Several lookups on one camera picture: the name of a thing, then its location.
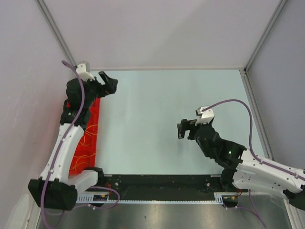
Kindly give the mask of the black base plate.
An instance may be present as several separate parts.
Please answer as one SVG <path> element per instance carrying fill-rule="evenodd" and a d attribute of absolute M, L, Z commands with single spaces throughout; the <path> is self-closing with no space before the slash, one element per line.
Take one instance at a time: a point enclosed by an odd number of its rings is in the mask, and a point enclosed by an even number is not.
<path fill-rule="evenodd" d="M 214 193 L 242 193 L 219 175 L 108 175 L 97 186 L 112 188 L 122 201 L 206 201 Z"/>

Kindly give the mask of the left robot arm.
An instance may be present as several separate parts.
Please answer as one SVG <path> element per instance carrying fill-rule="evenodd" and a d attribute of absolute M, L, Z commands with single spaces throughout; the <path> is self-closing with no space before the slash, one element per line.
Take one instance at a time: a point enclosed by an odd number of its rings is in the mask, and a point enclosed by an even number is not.
<path fill-rule="evenodd" d="M 49 161 L 38 179 L 31 179 L 28 189 L 40 208 L 72 210 L 78 195 L 92 187 L 99 191 L 105 186 L 101 168 L 89 167 L 70 177 L 69 170 L 77 145 L 91 116 L 90 108 L 98 98 L 114 94 L 118 80 L 105 72 L 91 79 L 74 78 L 67 82 L 58 138 Z"/>

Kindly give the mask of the red plastic bin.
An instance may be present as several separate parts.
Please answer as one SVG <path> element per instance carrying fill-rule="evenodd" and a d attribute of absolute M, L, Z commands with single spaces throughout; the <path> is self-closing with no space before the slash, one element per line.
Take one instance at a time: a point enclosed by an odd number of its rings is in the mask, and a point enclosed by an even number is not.
<path fill-rule="evenodd" d="M 90 108 L 90 112 L 91 117 L 89 119 L 88 126 L 76 147 L 69 169 L 69 176 L 78 175 L 85 168 L 95 167 L 99 129 L 100 98 L 95 100 Z"/>

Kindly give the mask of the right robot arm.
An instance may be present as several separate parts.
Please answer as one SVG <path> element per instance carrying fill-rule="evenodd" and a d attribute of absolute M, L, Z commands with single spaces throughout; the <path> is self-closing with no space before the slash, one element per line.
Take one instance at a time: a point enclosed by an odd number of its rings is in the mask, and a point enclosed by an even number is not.
<path fill-rule="evenodd" d="M 204 156 L 223 167 L 220 187 L 224 191 L 247 189 L 288 200 L 305 209 L 305 171 L 252 154 L 245 146 L 222 139 L 211 123 L 183 119 L 177 124 L 178 138 L 194 140 Z"/>

